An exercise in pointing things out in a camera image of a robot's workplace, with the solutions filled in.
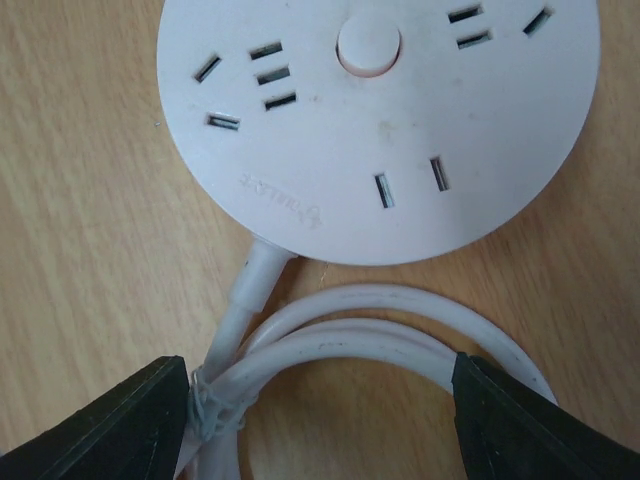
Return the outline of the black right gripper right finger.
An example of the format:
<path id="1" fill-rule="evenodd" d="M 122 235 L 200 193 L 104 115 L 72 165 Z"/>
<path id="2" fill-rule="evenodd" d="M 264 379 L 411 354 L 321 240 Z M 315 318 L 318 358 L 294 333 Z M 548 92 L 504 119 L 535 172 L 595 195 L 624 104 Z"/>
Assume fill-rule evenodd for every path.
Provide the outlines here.
<path id="1" fill-rule="evenodd" d="M 459 353 L 455 428 L 470 479 L 637 479 L 639 454 L 479 356 Z"/>

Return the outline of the pink round power socket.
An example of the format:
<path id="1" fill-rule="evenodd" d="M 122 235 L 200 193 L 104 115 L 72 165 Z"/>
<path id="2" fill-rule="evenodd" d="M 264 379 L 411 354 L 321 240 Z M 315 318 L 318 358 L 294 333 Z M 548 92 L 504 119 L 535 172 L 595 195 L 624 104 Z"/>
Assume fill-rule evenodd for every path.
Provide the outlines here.
<path id="1" fill-rule="evenodd" d="M 207 194 L 346 265 L 466 246 L 552 180 L 588 116 L 595 1 L 168 1 L 157 80 Z"/>

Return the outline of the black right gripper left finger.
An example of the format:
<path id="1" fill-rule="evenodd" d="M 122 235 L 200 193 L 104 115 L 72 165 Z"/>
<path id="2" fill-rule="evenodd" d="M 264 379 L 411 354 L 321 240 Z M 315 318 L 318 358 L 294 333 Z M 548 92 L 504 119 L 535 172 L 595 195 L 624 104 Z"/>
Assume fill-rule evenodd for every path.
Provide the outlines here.
<path id="1" fill-rule="evenodd" d="M 189 381 L 162 356 L 55 427 L 1 457 L 3 479 L 172 479 Z"/>

